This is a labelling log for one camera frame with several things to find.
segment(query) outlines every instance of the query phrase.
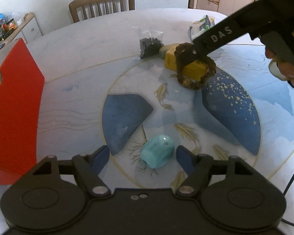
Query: bag of dark contents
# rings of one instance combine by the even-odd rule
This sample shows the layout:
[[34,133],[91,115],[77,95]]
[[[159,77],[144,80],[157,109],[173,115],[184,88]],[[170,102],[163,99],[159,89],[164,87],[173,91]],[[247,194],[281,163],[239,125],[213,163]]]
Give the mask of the bag of dark contents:
[[164,46],[163,32],[156,30],[143,31],[139,27],[133,27],[139,31],[140,36],[140,58],[147,58],[159,54],[159,50]]

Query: black cable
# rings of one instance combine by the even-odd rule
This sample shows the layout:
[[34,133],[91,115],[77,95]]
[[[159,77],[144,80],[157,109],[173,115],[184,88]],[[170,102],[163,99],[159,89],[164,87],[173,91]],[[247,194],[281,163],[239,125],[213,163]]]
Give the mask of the black cable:
[[[291,187],[291,185],[292,185],[293,182],[294,182],[294,173],[293,173],[293,176],[291,177],[291,179],[290,179],[288,185],[286,186],[286,188],[285,188],[285,190],[284,190],[284,192],[283,192],[283,195],[284,195],[284,196],[286,195],[286,193],[287,193],[288,190],[290,189],[290,187]],[[287,221],[287,220],[285,220],[285,219],[282,219],[281,221],[282,221],[283,223],[286,223],[286,224],[291,225],[291,226],[294,227],[294,223],[291,223],[291,222],[289,222],[289,221]]]

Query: chair backrest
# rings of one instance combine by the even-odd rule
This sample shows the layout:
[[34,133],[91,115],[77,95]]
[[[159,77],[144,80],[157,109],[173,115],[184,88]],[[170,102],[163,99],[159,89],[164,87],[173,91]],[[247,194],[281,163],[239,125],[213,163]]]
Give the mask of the chair backrest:
[[[107,0],[74,0],[69,4],[69,10],[73,18],[73,22],[79,22],[78,14],[77,14],[77,8],[82,7],[83,10],[83,15],[84,19],[87,19],[87,14],[85,10],[85,5],[89,5],[90,7],[90,14],[91,17],[95,17],[94,9],[93,9],[93,3],[97,3],[97,8],[98,8],[98,14],[99,16],[102,16],[101,8],[99,2],[105,1],[105,7],[106,7],[106,14],[109,14],[109,7],[108,7],[108,2]],[[117,7],[115,0],[112,0],[112,6],[113,6],[113,13],[117,12]],[[124,11],[124,4],[123,0],[120,0],[120,6],[121,6],[121,11]],[[133,11],[135,10],[135,0],[129,0],[129,10]]]

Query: marble tabletop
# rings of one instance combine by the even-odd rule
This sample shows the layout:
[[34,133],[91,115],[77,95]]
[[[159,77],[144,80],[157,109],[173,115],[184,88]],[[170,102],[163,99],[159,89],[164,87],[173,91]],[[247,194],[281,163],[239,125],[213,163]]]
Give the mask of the marble tabletop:
[[[100,178],[112,190],[176,188],[186,174],[174,158],[156,171],[139,159],[146,140],[166,134],[194,153],[219,160],[239,155],[283,191],[294,172],[294,89],[270,74],[259,39],[245,35],[212,52],[217,74],[201,91],[181,87],[164,60],[138,59],[140,37],[132,26],[163,31],[165,45],[184,43],[190,42],[190,25],[205,15],[216,23],[226,17],[191,9],[128,11],[75,23],[28,44],[45,76],[38,161],[50,154],[69,159],[108,144],[118,153]],[[111,122],[119,106],[137,115]],[[137,112],[146,107],[150,114]],[[111,139],[109,131],[118,136]],[[74,183],[71,176],[62,178]],[[7,187],[0,186],[0,197]],[[286,198],[284,218],[294,222],[294,183]],[[280,228],[294,234],[288,225]],[[0,233],[6,229],[0,212]]]

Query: screw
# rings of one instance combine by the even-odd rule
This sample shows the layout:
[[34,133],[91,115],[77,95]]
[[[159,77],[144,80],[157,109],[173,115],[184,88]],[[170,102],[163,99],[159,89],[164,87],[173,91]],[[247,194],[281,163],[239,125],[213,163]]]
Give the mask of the screw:
[[131,196],[131,200],[137,201],[139,199],[139,197],[137,195],[132,195]]
[[145,193],[140,194],[140,198],[142,198],[142,199],[147,198],[147,197],[148,197],[148,194],[145,194]]
[[108,191],[109,191],[109,189],[107,187],[101,186],[101,185],[100,186],[95,186],[93,188],[93,193],[95,193],[95,194],[105,194]]
[[194,188],[192,188],[191,186],[185,185],[185,186],[181,186],[179,188],[180,193],[182,194],[191,194],[192,192],[194,192]]

